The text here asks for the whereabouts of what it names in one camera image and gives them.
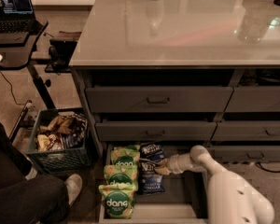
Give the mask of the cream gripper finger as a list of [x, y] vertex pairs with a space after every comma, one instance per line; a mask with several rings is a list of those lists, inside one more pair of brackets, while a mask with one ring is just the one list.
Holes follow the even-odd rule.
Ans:
[[142, 159], [142, 158], [140, 158], [140, 162], [148, 162], [148, 163], [154, 164], [156, 166], [163, 166], [163, 165], [165, 165], [163, 161], [155, 162], [155, 161], [151, 161], [149, 159]]
[[169, 175], [170, 170], [166, 166], [158, 166], [154, 168], [155, 172], [160, 175]]

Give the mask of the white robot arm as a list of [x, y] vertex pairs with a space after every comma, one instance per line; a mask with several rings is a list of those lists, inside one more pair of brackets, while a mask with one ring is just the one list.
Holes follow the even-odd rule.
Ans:
[[207, 184], [208, 224], [273, 224], [275, 212], [271, 202], [241, 175], [229, 171], [203, 146], [189, 153], [176, 154], [162, 161], [148, 161], [161, 175], [179, 175], [186, 171], [209, 174]]

